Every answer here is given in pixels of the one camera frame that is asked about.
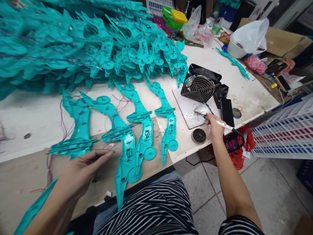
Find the soldering iron handle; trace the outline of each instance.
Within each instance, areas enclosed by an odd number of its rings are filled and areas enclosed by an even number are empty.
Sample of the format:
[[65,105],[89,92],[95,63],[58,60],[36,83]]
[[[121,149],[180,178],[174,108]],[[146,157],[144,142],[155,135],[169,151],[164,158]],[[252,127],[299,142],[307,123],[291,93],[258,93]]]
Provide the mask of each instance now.
[[[209,120],[209,116],[208,115],[204,115],[203,117],[204,117],[205,120]],[[233,131],[233,129],[234,129],[233,127],[231,127],[231,126],[227,125],[226,123],[223,123],[223,122],[221,122],[219,120],[215,119],[215,121],[217,122],[217,124],[219,124],[220,126],[224,127],[225,129],[228,129],[230,131]]]

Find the white plastic crate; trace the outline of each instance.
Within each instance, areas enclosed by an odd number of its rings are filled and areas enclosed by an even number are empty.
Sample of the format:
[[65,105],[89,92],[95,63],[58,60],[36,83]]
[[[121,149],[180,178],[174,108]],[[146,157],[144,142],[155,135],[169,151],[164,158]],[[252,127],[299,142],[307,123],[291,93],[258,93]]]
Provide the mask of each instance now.
[[172,0],[146,0],[148,13],[162,16],[162,6],[173,8]]
[[255,157],[313,159],[313,96],[251,129]]
[[313,80],[304,83],[301,87],[302,90],[305,91],[305,93],[310,94],[313,92]]

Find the yellow container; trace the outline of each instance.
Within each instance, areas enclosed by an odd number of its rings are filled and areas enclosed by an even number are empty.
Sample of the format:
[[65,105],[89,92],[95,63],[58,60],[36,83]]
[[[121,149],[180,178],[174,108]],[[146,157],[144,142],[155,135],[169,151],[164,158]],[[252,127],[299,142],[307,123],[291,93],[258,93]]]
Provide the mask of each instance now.
[[175,23],[177,24],[185,24],[188,22],[187,18],[185,17],[184,13],[181,11],[177,11],[175,9],[171,10],[172,12],[172,17]]

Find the white bucket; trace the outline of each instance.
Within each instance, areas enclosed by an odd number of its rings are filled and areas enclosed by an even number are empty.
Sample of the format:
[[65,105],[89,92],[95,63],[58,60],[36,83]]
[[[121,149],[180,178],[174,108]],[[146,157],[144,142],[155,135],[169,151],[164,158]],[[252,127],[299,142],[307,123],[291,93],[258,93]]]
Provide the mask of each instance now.
[[230,40],[230,42],[228,44],[227,52],[228,52],[228,54],[230,54],[232,57],[234,57],[236,59],[241,59],[242,57],[244,57],[247,54],[242,48],[237,46],[232,41],[232,39]]

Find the white plastic bag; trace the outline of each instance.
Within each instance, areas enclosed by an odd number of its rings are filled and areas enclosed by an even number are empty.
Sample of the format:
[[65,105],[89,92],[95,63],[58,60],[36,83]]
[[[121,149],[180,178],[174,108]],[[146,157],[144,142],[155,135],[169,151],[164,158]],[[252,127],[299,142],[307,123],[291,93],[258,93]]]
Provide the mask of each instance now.
[[231,36],[231,40],[235,44],[239,43],[242,45],[243,50],[248,54],[260,54],[267,49],[265,34],[269,24],[267,18],[260,21],[252,21],[237,29]]
[[181,31],[184,33],[184,36],[189,41],[195,41],[194,34],[198,28],[201,18],[201,5],[199,5],[195,11],[191,14],[188,22],[183,25]]

